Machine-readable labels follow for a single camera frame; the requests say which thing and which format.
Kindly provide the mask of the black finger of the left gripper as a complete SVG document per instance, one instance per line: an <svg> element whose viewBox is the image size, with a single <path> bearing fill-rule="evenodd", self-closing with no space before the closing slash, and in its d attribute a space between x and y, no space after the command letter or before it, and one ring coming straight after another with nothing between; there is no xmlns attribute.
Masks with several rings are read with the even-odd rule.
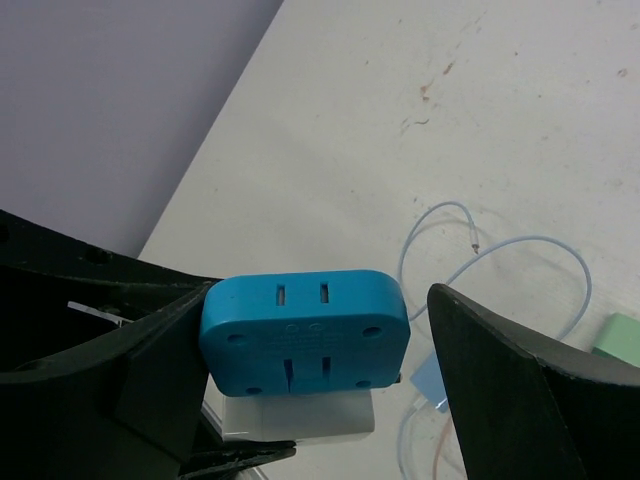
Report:
<svg viewBox="0 0 640 480"><path fill-rule="evenodd" d="M20 370L112 331L77 303L136 321L215 284L1 214L1 367Z"/></svg>
<svg viewBox="0 0 640 480"><path fill-rule="evenodd" d="M296 443L239 442L217 446L213 450L196 452L183 465L180 475L237 475L265 464L293 457Z"/></svg>

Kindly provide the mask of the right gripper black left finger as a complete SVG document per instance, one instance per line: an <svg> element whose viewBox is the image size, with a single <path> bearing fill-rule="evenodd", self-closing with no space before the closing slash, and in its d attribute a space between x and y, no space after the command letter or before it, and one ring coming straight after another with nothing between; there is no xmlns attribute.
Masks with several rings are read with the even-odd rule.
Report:
<svg viewBox="0 0 640 480"><path fill-rule="evenodd" d="M205 289L123 327L42 291L1 310L5 479L174 479L190 456L207 372Z"/></svg>

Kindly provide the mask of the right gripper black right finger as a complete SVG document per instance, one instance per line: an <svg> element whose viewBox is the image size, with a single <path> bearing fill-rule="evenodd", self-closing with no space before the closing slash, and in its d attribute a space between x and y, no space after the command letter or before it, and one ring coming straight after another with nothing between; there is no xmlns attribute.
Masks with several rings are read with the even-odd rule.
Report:
<svg viewBox="0 0 640 480"><path fill-rule="evenodd" d="M444 284L427 295L470 479L636 479L639 370L504 318Z"/></svg>

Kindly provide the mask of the pink blue white adapter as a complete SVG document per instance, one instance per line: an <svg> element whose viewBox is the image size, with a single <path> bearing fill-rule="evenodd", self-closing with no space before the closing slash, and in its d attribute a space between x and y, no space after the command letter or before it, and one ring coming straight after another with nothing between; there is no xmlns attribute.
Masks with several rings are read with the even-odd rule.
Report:
<svg viewBox="0 0 640 480"><path fill-rule="evenodd" d="M306 396L250 396L224 400L226 441L331 443L362 439L375 430L371 392Z"/></svg>

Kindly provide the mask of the blue usb charger plug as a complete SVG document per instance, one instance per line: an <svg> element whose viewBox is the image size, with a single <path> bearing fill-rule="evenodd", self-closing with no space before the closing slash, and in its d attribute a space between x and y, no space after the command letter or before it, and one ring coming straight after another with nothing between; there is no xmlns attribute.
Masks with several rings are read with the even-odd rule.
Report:
<svg viewBox="0 0 640 480"><path fill-rule="evenodd" d="M416 369L411 375L410 381L424 399L438 412L446 413L448 411L447 393L435 352L431 353Z"/></svg>

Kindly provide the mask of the green charger plug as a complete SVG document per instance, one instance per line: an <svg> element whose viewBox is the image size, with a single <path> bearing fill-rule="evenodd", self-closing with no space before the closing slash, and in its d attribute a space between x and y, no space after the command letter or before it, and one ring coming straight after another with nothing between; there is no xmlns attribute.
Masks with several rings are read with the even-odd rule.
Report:
<svg viewBox="0 0 640 480"><path fill-rule="evenodd" d="M640 323L621 313L609 315L599 330L591 353L640 367Z"/></svg>

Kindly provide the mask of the bright blue plug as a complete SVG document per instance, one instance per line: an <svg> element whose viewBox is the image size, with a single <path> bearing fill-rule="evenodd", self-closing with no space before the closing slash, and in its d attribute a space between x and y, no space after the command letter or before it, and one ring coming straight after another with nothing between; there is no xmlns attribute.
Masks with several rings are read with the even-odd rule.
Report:
<svg viewBox="0 0 640 480"><path fill-rule="evenodd" d="M207 292L199 329L227 397L386 388L409 339L401 288L376 270L230 277Z"/></svg>

